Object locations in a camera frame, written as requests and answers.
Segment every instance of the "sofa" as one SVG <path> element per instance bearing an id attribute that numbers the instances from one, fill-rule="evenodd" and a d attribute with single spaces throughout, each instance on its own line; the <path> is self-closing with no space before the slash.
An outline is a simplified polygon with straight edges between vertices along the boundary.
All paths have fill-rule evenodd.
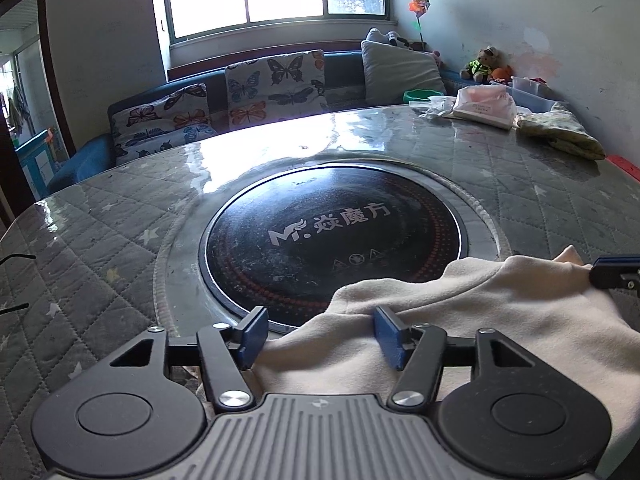
<path id="1" fill-rule="evenodd" d="M 338 112 L 367 107 L 365 101 L 365 78 L 361 51 L 326 53 L 324 56 L 325 97 L 329 112 Z M 456 95 L 457 90 L 467 86 L 453 72 L 441 71 L 447 94 Z M 127 108 L 143 105 L 193 84 L 204 84 L 211 126 L 217 134 L 228 132 L 228 108 L 225 70 L 212 70 L 165 83 L 109 106 L 107 115 L 113 128 L 114 114 Z M 91 176 L 116 166 L 116 148 L 111 132 L 104 133 L 87 142 L 53 176 L 47 185 L 50 193 L 81 182 Z"/>

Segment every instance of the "doorway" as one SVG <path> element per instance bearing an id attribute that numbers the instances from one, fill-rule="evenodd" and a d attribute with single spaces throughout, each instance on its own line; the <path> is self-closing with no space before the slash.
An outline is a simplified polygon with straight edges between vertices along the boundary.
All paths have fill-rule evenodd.
<path id="1" fill-rule="evenodd" d="M 48 196 L 49 180 L 75 153 L 53 72 L 46 0 L 0 0 L 0 112 L 0 205 L 12 218 Z"/>

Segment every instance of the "green bowl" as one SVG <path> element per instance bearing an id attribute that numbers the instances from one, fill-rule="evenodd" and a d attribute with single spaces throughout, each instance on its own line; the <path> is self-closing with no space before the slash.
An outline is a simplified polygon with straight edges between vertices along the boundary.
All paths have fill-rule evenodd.
<path id="1" fill-rule="evenodd" d="M 408 90 L 404 93 L 402 100 L 404 104 L 409 104 L 410 101 L 428 101 L 429 97 L 434 95 L 444 95 L 442 92 L 436 92 L 435 90 Z"/>

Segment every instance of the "metal screw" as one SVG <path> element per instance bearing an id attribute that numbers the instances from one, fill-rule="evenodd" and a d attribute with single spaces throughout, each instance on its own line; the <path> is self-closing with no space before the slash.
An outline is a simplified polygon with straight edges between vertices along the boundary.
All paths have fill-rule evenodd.
<path id="1" fill-rule="evenodd" d="M 224 404 L 230 408 L 239 408 L 240 406 L 248 404 L 251 400 L 251 396 L 247 392 L 242 392 L 241 390 L 229 390 L 228 392 L 220 394 L 218 400 L 220 401 L 220 404 Z"/>
<path id="2" fill-rule="evenodd" d="M 391 400 L 398 404 L 398 406 L 418 406 L 424 402 L 424 395 L 411 390 L 405 390 L 394 394 Z"/>

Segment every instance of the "floral cloth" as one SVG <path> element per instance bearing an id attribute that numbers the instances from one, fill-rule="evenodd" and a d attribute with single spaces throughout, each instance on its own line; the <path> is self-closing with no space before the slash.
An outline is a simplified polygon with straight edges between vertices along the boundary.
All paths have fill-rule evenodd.
<path id="1" fill-rule="evenodd" d="M 225 78 L 230 130 L 328 111 L 322 50 L 229 65 Z"/>
<path id="2" fill-rule="evenodd" d="M 549 145 L 561 152 L 571 153 L 589 160 L 606 157 L 604 148 L 561 103 L 544 114 L 522 114 L 516 118 L 516 128 L 529 137 L 546 137 Z"/>
<path id="3" fill-rule="evenodd" d="M 212 137 L 216 131 L 209 126 L 207 88 L 204 84 L 186 86 L 152 103 L 118 112 L 113 115 L 111 134 L 118 165 Z"/>

